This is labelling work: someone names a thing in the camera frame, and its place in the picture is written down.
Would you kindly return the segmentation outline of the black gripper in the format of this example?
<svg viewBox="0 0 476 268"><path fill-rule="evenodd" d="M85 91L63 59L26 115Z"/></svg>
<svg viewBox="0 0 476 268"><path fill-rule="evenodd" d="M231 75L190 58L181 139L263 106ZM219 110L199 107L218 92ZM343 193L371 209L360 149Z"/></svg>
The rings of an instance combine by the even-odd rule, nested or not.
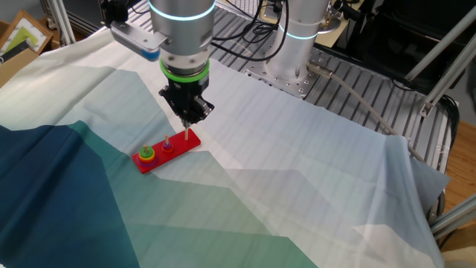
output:
<svg viewBox="0 0 476 268"><path fill-rule="evenodd" d="M158 94L162 96L172 111L177 115L185 129L190 129L191 123L198 123L214 110L215 106L202 97L209 85L209 80L183 83L169 80L168 84Z"/></svg>

